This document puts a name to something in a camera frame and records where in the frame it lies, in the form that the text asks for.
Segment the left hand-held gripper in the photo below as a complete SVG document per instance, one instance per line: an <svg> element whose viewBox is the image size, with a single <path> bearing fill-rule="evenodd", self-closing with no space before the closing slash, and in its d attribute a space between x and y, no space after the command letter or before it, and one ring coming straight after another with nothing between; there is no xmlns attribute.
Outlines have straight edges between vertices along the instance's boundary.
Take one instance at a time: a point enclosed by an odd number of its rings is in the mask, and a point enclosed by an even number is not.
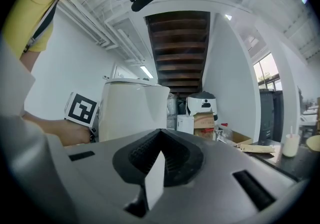
<svg viewBox="0 0 320 224"><path fill-rule="evenodd" d="M64 118L89 128L90 142L99 142L100 102L91 100L77 92L71 92L64 108Z"/></svg>

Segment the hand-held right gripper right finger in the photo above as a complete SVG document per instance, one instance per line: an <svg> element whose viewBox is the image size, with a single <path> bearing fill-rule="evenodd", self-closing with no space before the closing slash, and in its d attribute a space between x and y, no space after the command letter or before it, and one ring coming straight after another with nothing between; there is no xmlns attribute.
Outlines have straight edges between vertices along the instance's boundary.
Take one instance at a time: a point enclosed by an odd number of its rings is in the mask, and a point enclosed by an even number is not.
<svg viewBox="0 0 320 224"><path fill-rule="evenodd" d="M192 177L165 187L142 224L264 224L280 218L296 198L296 181L222 142L156 129L166 160Z"/></svg>

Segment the cream white electric kettle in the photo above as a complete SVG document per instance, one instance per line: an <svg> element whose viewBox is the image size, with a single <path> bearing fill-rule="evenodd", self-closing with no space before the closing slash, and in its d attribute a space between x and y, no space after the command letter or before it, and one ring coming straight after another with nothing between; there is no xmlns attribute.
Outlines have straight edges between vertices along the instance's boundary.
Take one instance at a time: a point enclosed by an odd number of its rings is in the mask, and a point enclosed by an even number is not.
<svg viewBox="0 0 320 224"><path fill-rule="evenodd" d="M100 101L100 142L166 128L170 88L147 80L116 78L106 81Z"/></svg>

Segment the white door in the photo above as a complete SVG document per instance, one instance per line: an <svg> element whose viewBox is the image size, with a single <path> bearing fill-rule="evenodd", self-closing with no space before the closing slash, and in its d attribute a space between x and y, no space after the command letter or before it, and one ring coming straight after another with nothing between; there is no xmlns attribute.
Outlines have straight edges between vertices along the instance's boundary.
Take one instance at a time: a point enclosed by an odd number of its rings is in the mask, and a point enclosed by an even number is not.
<svg viewBox="0 0 320 224"><path fill-rule="evenodd" d="M114 63L111 77L113 79L115 78L130 78L130 79L138 79L138 76L135 75L130 70L127 70L126 68L122 67L121 65L118 65L117 63Z"/></svg>

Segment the glass jar red lid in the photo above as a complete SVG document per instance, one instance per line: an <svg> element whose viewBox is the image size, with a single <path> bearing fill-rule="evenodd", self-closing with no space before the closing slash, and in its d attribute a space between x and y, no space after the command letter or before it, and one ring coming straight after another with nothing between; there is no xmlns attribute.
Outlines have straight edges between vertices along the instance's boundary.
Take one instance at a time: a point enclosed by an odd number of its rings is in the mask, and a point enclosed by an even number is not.
<svg viewBox="0 0 320 224"><path fill-rule="evenodd" d="M228 140L232 140L233 131L228 127L228 124L227 123L222 123L221 124L221 129L223 131L222 132L223 138L228 139Z"/></svg>

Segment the flat open cardboard box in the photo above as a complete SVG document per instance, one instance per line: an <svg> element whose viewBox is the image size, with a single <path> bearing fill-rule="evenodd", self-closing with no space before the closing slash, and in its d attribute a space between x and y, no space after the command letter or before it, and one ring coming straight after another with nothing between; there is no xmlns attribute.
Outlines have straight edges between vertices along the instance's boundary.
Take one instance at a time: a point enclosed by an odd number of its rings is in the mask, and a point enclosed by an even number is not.
<svg viewBox="0 0 320 224"><path fill-rule="evenodd" d="M242 144L250 145L253 143L253 139L238 132L232 131L232 142L236 144L236 147L240 147Z"/></svg>

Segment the brown cardboard box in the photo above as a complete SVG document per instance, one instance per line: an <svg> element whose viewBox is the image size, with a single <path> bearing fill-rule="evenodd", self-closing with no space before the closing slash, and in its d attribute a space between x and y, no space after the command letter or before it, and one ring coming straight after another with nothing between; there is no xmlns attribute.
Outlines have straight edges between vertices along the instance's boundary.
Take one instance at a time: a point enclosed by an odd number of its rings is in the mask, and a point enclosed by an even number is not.
<svg viewBox="0 0 320 224"><path fill-rule="evenodd" d="M215 123L213 113L199 113L194 115L193 133L203 139L213 140Z"/></svg>

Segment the white box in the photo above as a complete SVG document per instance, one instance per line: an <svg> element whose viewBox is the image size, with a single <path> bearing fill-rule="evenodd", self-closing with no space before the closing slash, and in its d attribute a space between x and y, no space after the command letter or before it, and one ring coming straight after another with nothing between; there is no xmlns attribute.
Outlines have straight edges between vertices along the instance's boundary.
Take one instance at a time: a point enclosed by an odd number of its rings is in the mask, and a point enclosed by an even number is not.
<svg viewBox="0 0 320 224"><path fill-rule="evenodd" d="M188 134L194 133L194 117L187 115L177 116L176 130Z"/></svg>

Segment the plastic-wrapped robot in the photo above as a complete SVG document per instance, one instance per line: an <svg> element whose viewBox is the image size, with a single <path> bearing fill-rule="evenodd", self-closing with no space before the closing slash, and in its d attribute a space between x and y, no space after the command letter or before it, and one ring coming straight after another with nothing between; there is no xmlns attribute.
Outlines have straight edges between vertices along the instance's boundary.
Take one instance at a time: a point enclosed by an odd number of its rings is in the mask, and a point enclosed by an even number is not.
<svg viewBox="0 0 320 224"><path fill-rule="evenodd" d="M177 126L177 97L176 95L169 93L167 98L167 118L166 128L176 130Z"/></svg>

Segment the white and black robot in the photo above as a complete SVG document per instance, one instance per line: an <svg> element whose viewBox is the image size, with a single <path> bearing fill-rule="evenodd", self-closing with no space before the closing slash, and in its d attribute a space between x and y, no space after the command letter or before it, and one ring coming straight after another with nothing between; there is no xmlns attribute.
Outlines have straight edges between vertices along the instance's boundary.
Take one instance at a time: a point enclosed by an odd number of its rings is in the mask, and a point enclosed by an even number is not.
<svg viewBox="0 0 320 224"><path fill-rule="evenodd" d="M186 115L212 113L214 121L218 120L216 97L209 92L190 94L186 99Z"/></svg>

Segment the black cabinet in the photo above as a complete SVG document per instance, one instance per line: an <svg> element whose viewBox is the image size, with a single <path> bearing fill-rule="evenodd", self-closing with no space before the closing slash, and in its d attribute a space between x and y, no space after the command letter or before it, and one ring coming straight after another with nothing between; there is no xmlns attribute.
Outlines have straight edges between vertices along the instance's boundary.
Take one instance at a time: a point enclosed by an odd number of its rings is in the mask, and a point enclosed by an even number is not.
<svg viewBox="0 0 320 224"><path fill-rule="evenodd" d="M259 140L270 139L281 142L284 120L282 91L260 89L261 126Z"/></svg>

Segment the yellow shirt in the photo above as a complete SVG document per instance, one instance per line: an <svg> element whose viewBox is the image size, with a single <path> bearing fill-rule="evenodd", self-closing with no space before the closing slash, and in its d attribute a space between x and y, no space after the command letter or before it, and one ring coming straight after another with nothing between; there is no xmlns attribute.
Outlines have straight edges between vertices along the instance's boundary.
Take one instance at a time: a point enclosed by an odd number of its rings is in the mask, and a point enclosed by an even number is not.
<svg viewBox="0 0 320 224"><path fill-rule="evenodd" d="M8 14L2 34L19 59L36 27L55 0L16 0Z"/></svg>

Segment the round wooden table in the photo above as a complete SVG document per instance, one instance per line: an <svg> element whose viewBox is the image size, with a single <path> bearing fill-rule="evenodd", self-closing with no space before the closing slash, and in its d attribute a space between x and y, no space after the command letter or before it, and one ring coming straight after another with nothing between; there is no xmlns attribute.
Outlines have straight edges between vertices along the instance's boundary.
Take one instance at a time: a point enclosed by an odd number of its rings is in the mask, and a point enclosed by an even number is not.
<svg viewBox="0 0 320 224"><path fill-rule="evenodd" d="M311 136L306 140L307 147L316 152L320 152L320 135Z"/></svg>

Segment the window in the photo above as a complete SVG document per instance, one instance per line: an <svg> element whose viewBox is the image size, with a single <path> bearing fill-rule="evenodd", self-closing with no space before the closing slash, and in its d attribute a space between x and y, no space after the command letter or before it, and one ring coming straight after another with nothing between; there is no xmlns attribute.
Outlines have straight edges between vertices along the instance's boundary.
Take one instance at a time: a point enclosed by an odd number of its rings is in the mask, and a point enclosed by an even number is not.
<svg viewBox="0 0 320 224"><path fill-rule="evenodd" d="M272 53L269 53L256 64L254 70L259 89L282 91L282 84L277 65Z"/></svg>

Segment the wall tube lamp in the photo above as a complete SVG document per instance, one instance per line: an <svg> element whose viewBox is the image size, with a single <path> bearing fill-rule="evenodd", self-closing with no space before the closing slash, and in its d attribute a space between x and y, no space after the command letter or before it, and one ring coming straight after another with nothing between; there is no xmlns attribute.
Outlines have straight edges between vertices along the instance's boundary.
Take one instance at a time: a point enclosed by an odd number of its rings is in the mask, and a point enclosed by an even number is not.
<svg viewBox="0 0 320 224"><path fill-rule="evenodd" d="M150 78L153 79L153 75L151 74L151 72L146 68L146 66L140 66L140 68L142 69L142 71Z"/></svg>

